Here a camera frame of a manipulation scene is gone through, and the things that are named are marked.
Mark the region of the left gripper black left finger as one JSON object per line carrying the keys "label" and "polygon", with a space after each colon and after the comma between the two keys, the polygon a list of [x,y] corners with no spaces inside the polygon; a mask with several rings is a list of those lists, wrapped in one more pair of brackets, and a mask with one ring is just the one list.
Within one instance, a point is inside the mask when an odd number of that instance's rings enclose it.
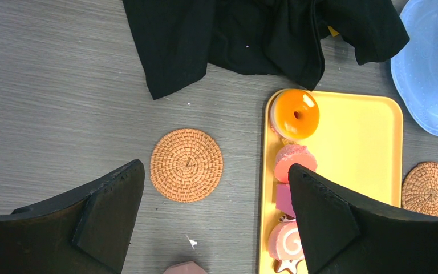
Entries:
{"label": "left gripper black left finger", "polygon": [[0,273],[121,273],[144,190],[136,159],[0,215]]}

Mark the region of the blue three-tier cake stand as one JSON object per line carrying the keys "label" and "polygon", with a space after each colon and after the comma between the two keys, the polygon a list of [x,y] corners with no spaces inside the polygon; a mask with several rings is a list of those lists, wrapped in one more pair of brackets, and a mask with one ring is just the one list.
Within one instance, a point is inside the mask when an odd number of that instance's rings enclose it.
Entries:
{"label": "blue three-tier cake stand", "polygon": [[390,61],[392,79],[415,122],[438,136],[438,1],[408,1],[400,18],[410,41]]}

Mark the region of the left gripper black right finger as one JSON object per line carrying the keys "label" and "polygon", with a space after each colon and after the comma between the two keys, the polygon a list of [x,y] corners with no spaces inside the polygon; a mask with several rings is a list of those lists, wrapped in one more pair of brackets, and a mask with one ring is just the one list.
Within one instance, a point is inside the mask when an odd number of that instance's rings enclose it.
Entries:
{"label": "left gripper black right finger", "polygon": [[388,205],[308,168],[289,169],[309,273],[438,273],[438,217]]}

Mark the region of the pink cube cake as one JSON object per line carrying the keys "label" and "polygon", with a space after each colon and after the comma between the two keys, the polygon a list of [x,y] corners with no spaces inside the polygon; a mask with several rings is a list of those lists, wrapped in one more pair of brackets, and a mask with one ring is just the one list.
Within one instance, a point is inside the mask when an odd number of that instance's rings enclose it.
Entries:
{"label": "pink cube cake", "polygon": [[281,212],[293,217],[294,219],[296,218],[291,200],[290,186],[288,184],[277,184],[275,203],[277,210],[280,210]]}

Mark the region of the orange donut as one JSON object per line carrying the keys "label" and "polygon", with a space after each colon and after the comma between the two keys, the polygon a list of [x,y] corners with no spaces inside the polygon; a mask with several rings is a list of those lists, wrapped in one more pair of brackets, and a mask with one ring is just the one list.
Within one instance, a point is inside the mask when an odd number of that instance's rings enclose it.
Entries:
{"label": "orange donut", "polygon": [[281,90],[269,107],[273,131],[294,142],[311,136],[319,126],[319,118],[319,106],[312,93],[305,90]]}

